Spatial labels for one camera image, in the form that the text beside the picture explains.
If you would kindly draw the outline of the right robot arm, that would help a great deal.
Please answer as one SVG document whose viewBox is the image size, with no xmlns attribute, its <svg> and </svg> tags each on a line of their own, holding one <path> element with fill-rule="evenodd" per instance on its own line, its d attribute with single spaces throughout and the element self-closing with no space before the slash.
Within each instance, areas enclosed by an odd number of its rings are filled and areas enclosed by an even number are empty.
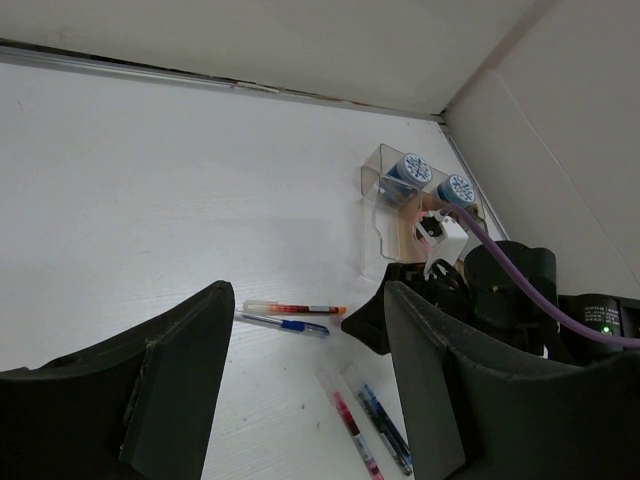
<svg viewBox="0 0 640 480">
<path fill-rule="evenodd" d="M 550 250 L 500 247 L 593 336 L 542 311 L 483 246 L 461 268 L 390 264 L 342 323 L 392 358 L 415 477 L 637 478 L 638 301 L 561 295 Z"/>
</svg>

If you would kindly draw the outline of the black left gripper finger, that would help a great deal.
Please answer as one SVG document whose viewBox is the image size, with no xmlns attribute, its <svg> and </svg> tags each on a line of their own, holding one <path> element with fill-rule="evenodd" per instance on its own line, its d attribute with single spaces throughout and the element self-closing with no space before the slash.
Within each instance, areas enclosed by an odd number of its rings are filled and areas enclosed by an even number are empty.
<svg viewBox="0 0 640 480">
<path fill-rule="evenodd" d="M 217 281 L 37 369 L 1 375 L 5 479 L 198 479 L 235 311 Z"/>
</svg>

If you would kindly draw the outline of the dark blue gel pen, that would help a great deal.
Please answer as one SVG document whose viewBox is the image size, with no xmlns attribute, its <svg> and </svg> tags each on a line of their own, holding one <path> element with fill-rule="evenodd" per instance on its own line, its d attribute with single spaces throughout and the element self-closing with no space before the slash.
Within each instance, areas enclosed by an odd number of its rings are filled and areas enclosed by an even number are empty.
<svg viewBox="0 0 640 480">
<path fill-rule="evenodd" d="M 373 424 L 399 470 L 403 475 L 411 476 L 413 474 L 413 460 L 408 443 L 400 434 L 369 383 L 353 364 L 343 367 L 340 374 Z"/>
</svg>

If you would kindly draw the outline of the blue jar with splash label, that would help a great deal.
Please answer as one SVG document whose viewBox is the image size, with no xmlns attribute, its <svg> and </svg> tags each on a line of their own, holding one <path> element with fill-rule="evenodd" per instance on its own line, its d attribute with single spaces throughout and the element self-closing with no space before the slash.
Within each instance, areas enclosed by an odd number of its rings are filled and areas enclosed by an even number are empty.
<svg viewBox="0 0 640 480">
<path fill-rule="evenodd" d="M 414 153 L 404 155 L 386 175 L 417 190 L 422 190 L 433 179 L 429 164 L 421 156 Z"/>
</svg>

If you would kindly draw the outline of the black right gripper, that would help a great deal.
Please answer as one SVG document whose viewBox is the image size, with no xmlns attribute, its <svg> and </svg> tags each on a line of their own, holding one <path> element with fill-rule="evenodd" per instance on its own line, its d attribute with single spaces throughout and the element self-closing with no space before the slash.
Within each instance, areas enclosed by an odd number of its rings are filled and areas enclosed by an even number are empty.
<svg viewBox="0 0 640 480">
<path fill-rule="evenodd" d="M 389 265 L 384 295 L 340 325 L 392 354 L 416 478 L 638 477 L 637 354 L 588 367 L 539 357 L 560 356 L 557 323 L 486 246 L 462 272 L 425 267 Z"/>
</svg>

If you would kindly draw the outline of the blue ballpoint pen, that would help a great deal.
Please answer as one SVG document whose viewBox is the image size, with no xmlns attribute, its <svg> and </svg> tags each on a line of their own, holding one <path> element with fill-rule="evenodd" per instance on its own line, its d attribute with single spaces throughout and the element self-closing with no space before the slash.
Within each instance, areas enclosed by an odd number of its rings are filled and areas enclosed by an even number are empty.
<svg viewBox="0 0 640 480">
<path fill-rule="evenodd" d="M 327 327 L 304 321 L 276 319 L 273 317 L 254 315 L 239 311 L 235 313 L 235 318 L 241 321 L 248 321 L 262 326 L 269 326 L 280 330 L 297 332 L 301 334 L 319 336 L 330 335 L 330 331 Z"/>
</svg>

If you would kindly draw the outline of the red gel pen orange tip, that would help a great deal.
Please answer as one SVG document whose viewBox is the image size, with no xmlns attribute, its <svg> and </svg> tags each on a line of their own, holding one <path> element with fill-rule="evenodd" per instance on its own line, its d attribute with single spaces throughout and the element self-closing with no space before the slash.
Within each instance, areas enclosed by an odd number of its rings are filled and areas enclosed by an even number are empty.
<svg viewBox="0 0 640 480">
<path fill-rule="evenodd" d="M 318 306 L 283 304 L 271 301 L 247 300 L 243 310 L 259 315 L 328 315 L 343 316 L 347 309 L 344 306 Z"/>
</svg>

